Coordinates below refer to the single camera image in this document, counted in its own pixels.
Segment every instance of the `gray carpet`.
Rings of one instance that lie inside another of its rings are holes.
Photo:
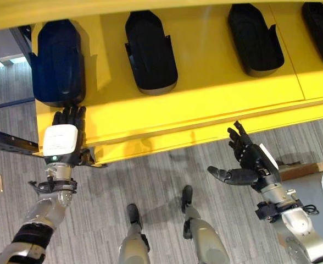
[[[0,130],[37,140],[34,103],[0,109]],[[323,120],[252,135],[277,160],[323,160]],[[107,168],[75,168],[78,192],[47,249],[45,263],[116,263],[128,230],[125,207],[140,207],[152,263],[197,263],[193,244],[182,238],[180,192],[194,187],[194,206],[218,230],[231,263],[292,263],[269,223],[257,219],[261,200],[249,187],[222,184],[207,173],[212,164],[238,167],[228,140],[129,159]],[[36,200],[29,180],[43,181],[40,158],[0,152],[0,252],[12,240]]]

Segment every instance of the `white device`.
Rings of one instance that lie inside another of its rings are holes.
[[[53,125],[46,129],[43,155],[55,156],[72,153],[77,142],[77,127],[74,125]]]

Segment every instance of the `silver metal joint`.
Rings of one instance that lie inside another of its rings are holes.
[[[53,177],[53,180],[70,180],[72,168],[66,163],[50,163],[47,166],[47,177]]]
[[[277,207],[295,203],[291,194],[287,193],[280,183],[269,184],[261,189],[261,194],[266,202],[275,204]]]

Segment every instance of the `yellow panel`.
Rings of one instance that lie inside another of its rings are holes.
[[[248,133],[254,133],[322,118],[323,104],[281,113],[246,118],[242,120],[242,124]]]
[[[274,18],[268,4],[258,4],[268,25]],[[303,99],[293,67],[286,59],[265,78],[247,76],[236,56],[227,15],[230,5],[155,11],[171,35],[179,80],[173,92],[141,94],[133,79],[124,43],[128,13],[73,19],[82,37],[87,95],[86,144],[117,142],[144,134],[185,129],[210,120],[237,116],[259,107]],[[33,33],[36,48],[36,34]],[[40,146],[55,108],[36,102]]]
[[[241,0],[0,0],[0,29],[93,14],[242,2]]]
[[[270,4],[306,99],[323,97],[323,60],[302,16],[302,3]]]
[[[248,133],[253,133],[321,118],[323,118],[323,104],[255,118],[244,118],[240,122]],[[96,164],[225,139],[229,137],[227,128],[232,127],[232,124],[233,121],[160,136],[127,140],[117,144],[97,146],[95,147]]]

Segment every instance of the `yellow table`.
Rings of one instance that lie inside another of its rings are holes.
[[[82,5],[81,14],[90,15],[70,20],[81,35],[85,56],[85,145],[95,147],[97,165],[223,139],[234,120],[251,133],[323,118],[323,62],[303,23],[302,3],[255,4],[268,26],[277,25],[285,57],[284,65],[264,78],[247,76],[241,68],[227,24],[231,5],[153,10],[171,35],[179,72],[171,93],[153,97],[141,94],[133,79],[124,46],[129,12],[111,13],[117,11],[115,1],[89,2],[73,1],[75,8]],[[110,9],[96,15],[90,8],[98,3]],[[134,3],[136,9],[197,5],[185,0]],[[44,16],[59,18],[59,7],[54,16]],[[63,10],[63,15],[78,15],[74,7]],[[132,6],[126,3],[121,8]],[[42,26],[33,28],[35,52]],[[40,147],[57,110],[36,101]]]

